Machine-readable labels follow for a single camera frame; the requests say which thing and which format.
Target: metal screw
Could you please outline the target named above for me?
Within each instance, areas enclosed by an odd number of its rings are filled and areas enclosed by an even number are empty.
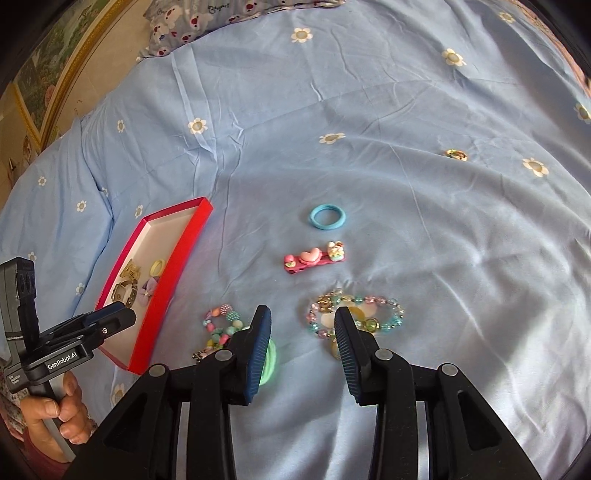
[[[148,373],[150,374],[151,377],[161,377],[162,375],[164,375],[166,372],[166,368],[164,368],[164,365],[152,365],[150,367],[150,370],[148,370]]]
[[[375,357],[378,360],[391,360],[394,354],[387,348],[381,348],[375,352]]]
[[[220,362],[226,362],[232,358],[232,352],[230,350],[218,350],[216,352],[216,360]]]
[[[457,375],[457,367],[453,364],[443,364],[441,366],[441,371],[448,377],[455,377]]]

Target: open box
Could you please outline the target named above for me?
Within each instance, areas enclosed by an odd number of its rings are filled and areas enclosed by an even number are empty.
[[[138,295],[150,278],[154,262],[164,260],[165,266],[147,306],[141,305],[137,299],[131,306],[137,316],[135,325],[107,338],[100,347],[117,366],[138,375],[149,367],[178,279],[212,210],[212,205],[204,197],[188,200],[144,217],[135,228],[111,270],[96,308],[113,303],[112,292],[117,284],[126,280],[121,273],[130,260],[133,259],[139,267]]]

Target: bed sheet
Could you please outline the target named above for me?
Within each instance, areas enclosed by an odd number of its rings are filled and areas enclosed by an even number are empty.
[[[92,309],[141,216],[206,196],[215,210],[152,360],[190,364],[212,306],[269,305],[279,364],[232,409],[240,479],[366,478],[375,409],[355,405],[305,327],[333,287],[398,298],[407,318],[380,345],[457,364],[557,479],[590,426],[586,108],[568,62],[509,2],[278,12],[137,65],[18,182],[0,260],[35,252],[39,311],[56,322]],[[41,176],[60,188],[39,190]],[[327,202],[348,214],[334,232],[307,224]],[[285,254],[329,240],[346,262],[283,271]],[[100,355],[76,373],[98,420],[133,381]]]

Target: person's hand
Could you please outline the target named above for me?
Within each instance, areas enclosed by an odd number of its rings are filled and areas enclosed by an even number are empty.
[[[88,441],[93,426],[88,418],[86,405],[82,403],[82,389],[70,371],[64,375],[64,391],[66,396],[59,405],[50,398],[31,395],[21,400],[22,416],[33,445],[41,453],[60,463],[66,463],[67,460],[57,442],[49,434],[43,419],[59,417],[64,422],[60,427],[60,433],[75,445]]]

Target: pillowcase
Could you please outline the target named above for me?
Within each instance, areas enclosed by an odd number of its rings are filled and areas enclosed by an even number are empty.
[[[162,57],[224,25],[279,10],[338,7],[345,0],[152,0],[144,13],[152,36],[144,57]]]

